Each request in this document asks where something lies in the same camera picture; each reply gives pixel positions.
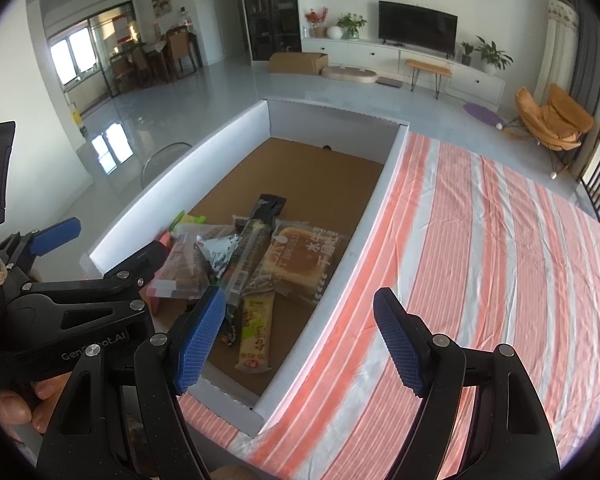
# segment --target potted plant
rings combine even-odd
[[[304,14],[306,20],[311,23],[311,30],[314,38],[326,38],[327,29],[324,27],[324,20],[327,19],[329,9],[323,7],[319,12],[315,12],[313,9],[309,9],[309,12]]]
[[[364,27],[365,23],[366,20],[362,17],[362,14],[357,15],[351,12],[343,14],[338,20],[338,26],[347,29],[345,38],[348,40],[359,40],[360,32],[358,29]]]
[[[513,58],[505,54],[504,50],[498,50],[495,41],[487,43],[480,36],[480,45],[475,49],[480,52],[480,59],[484,61],[484,71],[489,75],[494,75],[497,69],[504,70],[507,65],[513,63]]]
[[[464,54],[462,54],[461,60],[462,64],[471,66],[471,53],[474,51],[474,46],[466,41],[463,41],[460,45],[464,48]]]

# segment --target human hand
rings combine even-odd
[[[51,415],[56,408],[62,390],[69,380],[71,373],[52,377],[38,383],[33,383],[33,390],[42,402],[33,412],[27,403],[17,393],[11,390],[0,392],[0,423],[13,436],[10,426],[31,422],[39,433],[46,433]]]

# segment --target blue textured pad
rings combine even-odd
[[[74,240],[82,229],[77,218],[69,218],[34,234],[29,245],[32,256],[44,256],[61,245]]]
[[[418,397],[424,397],[427,389],[422,379],[422,363],[411,340],[407,336],[392,306],[380,294],[374,296],[374,318],[380,329],[384,344],[394,361],[402,384],[411,388]]]
[[[202,366],[224,319],[225,303],[224,291],[218,288],[187,335],[178,355],[178,374],[173,380],[178,395],[183,395],[192,384],[198,382]]]

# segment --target television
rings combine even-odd
[[[458,17],[438,10],[379,2],[378,37],[453,54]]]

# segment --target cabinet drawer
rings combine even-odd
[[[449,82],[453,90],[469,94],[483,101],[498,104],[504,81],[477,70],[454,67],[454,72]]]
[[[398,73],[400,52],[396,48],[349,44],[349,65],[381,72]]]
[[[330,65],[347,64],[347,43],[329,40],[303,40],[303,52],[318,52],[329,56]]]

